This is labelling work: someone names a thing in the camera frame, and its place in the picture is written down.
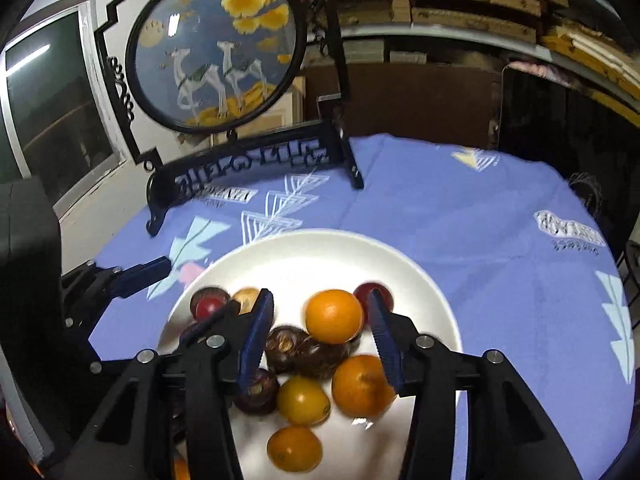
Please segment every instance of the table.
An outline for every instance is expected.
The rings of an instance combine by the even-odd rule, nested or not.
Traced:
[[[169,211],[156,238],[146,208],[97,257],[129,267],[167,254],[171,275],[114,300],[91,336],[102,359],[155,348],[175,301],[202,269],[254,239],[339,228],[401,250],[431,275],[466,353],[497,348],[553,420],[585,480],[624,446],[634,348],[616,264],[596,223],[549,166],[509,155],[376,135],[352,139],[366,188],[342,169],[221,178],[216,197]],[[465,475],[466,402],[453,478]]]

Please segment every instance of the round black frame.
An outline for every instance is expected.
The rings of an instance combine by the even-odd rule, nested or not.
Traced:
[[[284,78],[276,86],[275,90],[267,97],[267,100],[258,106],[255,110],[252,110],[247,115],[237,118],[236,120],[220,124],[220,126],[185,126],[184,124],[175,122],[168,115],[158,110],[151,102],[146,98],[140,81],[138,79],[138,72],[136,71],[136,47],[138,44],[138,37],[140,31],[149,14],[156,7],[161,0],[149,0],[145,7],[140,11],[133,24],[133,28],[127,38],[127,47],[125,50],[125,67],[127,70],[127,79],[129,81],[129,90],[131,95],[135,99],[136,103],[140,106],[140,109],[147,114],[156,123],[161,124],[165,128],[191,135],[212,135],[220,132],[228,132],[238,126],[247,124],[253,121],[256,117],[262,115],[265,111],[271,108],[276,101],[282,97],[284,92],[289,89],[293,79],[298,75],[302,66],[303,59],[305,57],[306,50],[306,12],[303,8],[300,0],[286,0],[291,9],[293,15],[294,24],[296,27],[296,45],[293,50],[293,56],[289,63],[289,68],[285,72]]]

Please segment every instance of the round painting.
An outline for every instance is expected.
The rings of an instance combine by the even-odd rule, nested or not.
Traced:
[[[256,110],[294,57],[286,0],[160,0],[145,17],[134,46],[139,90],[188,129],[222,130]]]

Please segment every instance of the pink object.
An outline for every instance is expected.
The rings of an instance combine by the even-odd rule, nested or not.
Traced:
[[[183,283],[184,286],[188,286],[191,285],[191,282],[203,272],[204,267],[194,264],[193,262],[188,262],[180,268],[180,276],[178,277],[178,280],[180,283]]]

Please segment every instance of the plate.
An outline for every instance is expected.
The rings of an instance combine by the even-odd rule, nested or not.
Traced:
[[[436,283],[415,262],[388,245],[359,234],[299,230],[238,248],[213,263],[178,299],[162,331],[158,351],[172,352],[191,322],[189,300],[203,286],[222,286],[233,294],[245,286],[268,288],[274,297],[274,326],[303,326],[302,306],[327,288],[352,291],[363,282],[380,282],[394,297],[394,312],[409,316],[416,328],[462,352],[456,319]],[[370,331],[356,354],[377,354]],[[331,398],[331,381],[323,387]],[[320,465],[306,479],[397,480],[414,409],[414,398],[397,398],[376,421],[354,420],[332,403],[327,421],[313,428],[322,441]],[[245,480],[276,480],[284,473],[266,453],[269,437],[287,424],[276,412],[248,416],[229,411]]]

